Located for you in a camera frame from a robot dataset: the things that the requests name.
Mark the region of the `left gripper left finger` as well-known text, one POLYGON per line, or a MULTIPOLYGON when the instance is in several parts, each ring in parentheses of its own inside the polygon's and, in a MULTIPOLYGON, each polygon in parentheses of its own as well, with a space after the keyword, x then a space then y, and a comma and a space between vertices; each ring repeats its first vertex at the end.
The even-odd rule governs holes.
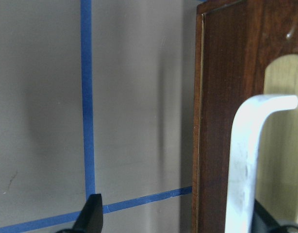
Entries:
POLYGON ((57 233, 101 233, 103 227, 103 208, 101 194, 92 194, 86 201, 72 228, 57 233))

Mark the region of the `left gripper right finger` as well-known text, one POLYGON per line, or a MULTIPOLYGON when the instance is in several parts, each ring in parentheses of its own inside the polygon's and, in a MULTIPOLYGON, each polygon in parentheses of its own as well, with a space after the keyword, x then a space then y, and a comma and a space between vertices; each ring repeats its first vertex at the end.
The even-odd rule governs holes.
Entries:
POLYGON ((298 233, 298 224, 279 223, 274 217, 255 199, 252 217, 253 233, 298 233))

